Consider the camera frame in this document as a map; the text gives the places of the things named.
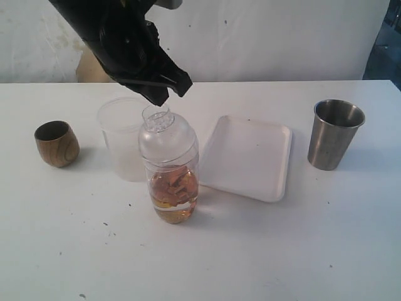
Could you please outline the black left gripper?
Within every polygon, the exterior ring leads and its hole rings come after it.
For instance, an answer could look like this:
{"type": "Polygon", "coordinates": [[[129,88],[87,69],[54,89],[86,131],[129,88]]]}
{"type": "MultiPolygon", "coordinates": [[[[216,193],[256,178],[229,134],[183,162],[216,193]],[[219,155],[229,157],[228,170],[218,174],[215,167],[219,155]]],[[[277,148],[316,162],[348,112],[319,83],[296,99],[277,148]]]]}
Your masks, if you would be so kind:
{"type": "Polygon", "coordinates": [[[84,42],[116,82],[161,107],[169,98],[166,85],[179,97],[192,86],[189,74],[161,50],[159,34],[142,12],[89,12],[84,42]]]}

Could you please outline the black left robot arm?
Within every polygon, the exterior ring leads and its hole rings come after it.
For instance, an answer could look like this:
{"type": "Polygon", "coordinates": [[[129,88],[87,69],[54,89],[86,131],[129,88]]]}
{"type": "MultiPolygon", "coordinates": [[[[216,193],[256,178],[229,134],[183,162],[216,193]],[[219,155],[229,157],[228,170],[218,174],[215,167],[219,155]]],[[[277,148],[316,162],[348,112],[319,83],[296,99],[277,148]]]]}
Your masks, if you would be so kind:
{"type": "Polygon", "coordinates": [[[52,1],[53,7],[93,52],[105,73],[115,82],[162,106],[172,89],[183,97],[192,86],[162,49],[159,32],[145,19],[154,5],[177,9],[181,1],[52,1]]]}

